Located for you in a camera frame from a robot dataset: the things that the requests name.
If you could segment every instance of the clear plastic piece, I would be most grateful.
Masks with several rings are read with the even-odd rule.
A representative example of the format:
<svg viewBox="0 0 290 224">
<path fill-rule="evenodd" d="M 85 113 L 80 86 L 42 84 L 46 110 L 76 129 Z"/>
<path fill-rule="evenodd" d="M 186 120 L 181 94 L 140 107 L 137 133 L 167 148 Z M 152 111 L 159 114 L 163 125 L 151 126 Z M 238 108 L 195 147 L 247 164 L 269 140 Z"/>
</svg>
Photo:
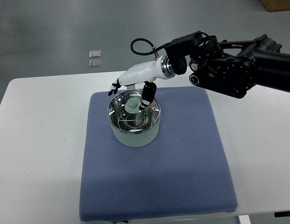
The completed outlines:
<svg viewBox="0 0 290 224">
<path fill-rule="evenodd" d="M 91 50 L 89 58 L 101 57 L 101 50 Z"/>
<path fill-rule="evenodd" d="M 101 59 L 90 60 L 89 68 L 100 68 L 100 67 L 101 67 Z"/>
</svg>

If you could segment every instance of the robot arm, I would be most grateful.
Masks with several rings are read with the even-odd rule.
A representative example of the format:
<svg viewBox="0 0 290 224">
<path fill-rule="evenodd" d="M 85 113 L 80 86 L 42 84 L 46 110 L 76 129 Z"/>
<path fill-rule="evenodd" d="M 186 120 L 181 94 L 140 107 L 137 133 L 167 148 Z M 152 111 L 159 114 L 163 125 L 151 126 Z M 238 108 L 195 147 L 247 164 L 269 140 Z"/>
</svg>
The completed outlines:
<svg viewBox="0 0 290 224">
<path fill-rule="evenodd" d="M 167 56 L 156 61 L 133 66 L 120 76 L 108 93 L 116 93 L 121 86 L 145 82 L 142 108 L 154 99 L 156 78 L 169 79 L 184 74 L 187 68 L 185 56 L 190 56 L 189 66 L 193 73 L 190 82 L 193 85 L 216 91 L 235 98 L 242 98 L 256 84 L 290 92 L 290 54 L 280 53 L 280 44 L 262 35 L 252 41 L 218 42 L 216 36 L 196 32 L 177 38 L 149 53 L 156 54 L 162 48 Z M 236 56 L 226 54 L 224 49 L 240 49 Z"/>
</svg>

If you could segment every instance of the cardboard box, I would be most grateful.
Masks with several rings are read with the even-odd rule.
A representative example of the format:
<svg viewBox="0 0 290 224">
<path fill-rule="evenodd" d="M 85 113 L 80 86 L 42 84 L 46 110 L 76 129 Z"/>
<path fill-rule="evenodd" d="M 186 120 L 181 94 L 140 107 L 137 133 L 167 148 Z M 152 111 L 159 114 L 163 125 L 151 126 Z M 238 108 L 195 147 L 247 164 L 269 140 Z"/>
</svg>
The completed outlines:
<svg viewBox="0 0 290 224">
<path fill-rule="evenodd" d="M 290 0 L 259 0 L 269 12 L 290 10 Z"/>
</svg>

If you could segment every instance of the white robotic hand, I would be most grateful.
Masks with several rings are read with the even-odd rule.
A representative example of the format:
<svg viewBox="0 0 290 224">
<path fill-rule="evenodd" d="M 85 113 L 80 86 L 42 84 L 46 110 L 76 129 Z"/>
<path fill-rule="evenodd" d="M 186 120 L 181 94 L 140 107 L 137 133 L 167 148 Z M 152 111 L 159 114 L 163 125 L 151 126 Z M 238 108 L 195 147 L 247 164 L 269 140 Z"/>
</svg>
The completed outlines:
<svg viewBox="0 0 290 224">
<path fill-rule="evenodd" d="M 123 73 L 115 82 L 108 92 L 108 95 L 116 94 L 121 86 L 129 86 L 145 82 L 142 96 L 141 108 L 149 106 L 151 99 L 155 96 L 156 85 L 153 83 L 157 78 L 170 79 L 175 76 L 175 73 L 169 63 L 166 55 L 160 56 L 156 61 L 145 62 L 134 65 Z"/>
</svg>

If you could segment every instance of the metal bowl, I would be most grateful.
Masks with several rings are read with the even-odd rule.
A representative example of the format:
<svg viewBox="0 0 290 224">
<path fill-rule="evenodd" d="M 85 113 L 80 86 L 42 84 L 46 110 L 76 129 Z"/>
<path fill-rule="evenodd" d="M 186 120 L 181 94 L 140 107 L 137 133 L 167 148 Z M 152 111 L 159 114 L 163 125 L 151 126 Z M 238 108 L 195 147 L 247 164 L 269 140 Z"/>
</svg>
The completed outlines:
<svg viewBox="0 0 290 224">
<path fill-rule="evenodd" d="M 160 106 L 156 99 L 144 110 L 128 112 L 125 108 L 131 98 L 141 102 L 141 90 L 128 90 L 118 94 L 108 106 L 107 114 L 115 137 L 124 145 L 139 147 L 151 142 L 159 130 Z"/>
</svg>

